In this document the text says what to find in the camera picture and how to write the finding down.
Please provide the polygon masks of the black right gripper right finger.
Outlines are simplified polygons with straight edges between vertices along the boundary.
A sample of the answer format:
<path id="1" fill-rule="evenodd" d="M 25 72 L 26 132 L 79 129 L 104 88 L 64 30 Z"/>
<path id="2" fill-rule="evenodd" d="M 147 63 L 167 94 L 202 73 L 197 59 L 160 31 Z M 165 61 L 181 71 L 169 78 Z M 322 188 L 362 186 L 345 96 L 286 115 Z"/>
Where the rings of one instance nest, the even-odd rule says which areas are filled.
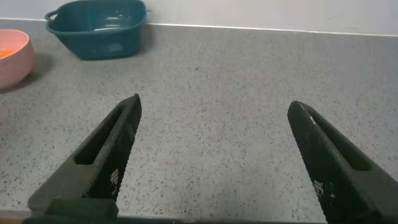
<path id="1" fill-rule="evenodd" d="M 328 223 L 397 223 L 397 181 L 309 105 L 287 113 Z"/>

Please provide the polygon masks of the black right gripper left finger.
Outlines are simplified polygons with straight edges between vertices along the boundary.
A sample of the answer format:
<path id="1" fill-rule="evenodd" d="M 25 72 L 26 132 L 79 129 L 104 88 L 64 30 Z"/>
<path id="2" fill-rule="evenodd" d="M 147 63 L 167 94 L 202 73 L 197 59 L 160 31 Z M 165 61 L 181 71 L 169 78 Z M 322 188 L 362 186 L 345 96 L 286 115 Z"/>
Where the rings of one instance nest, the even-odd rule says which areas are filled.
<path id="1" fill-rule="evenodd" d="M 116 200 L 142 115 L 136 93 L 122 100 L 30 196 L 30 209 L 54 199 Z"/>

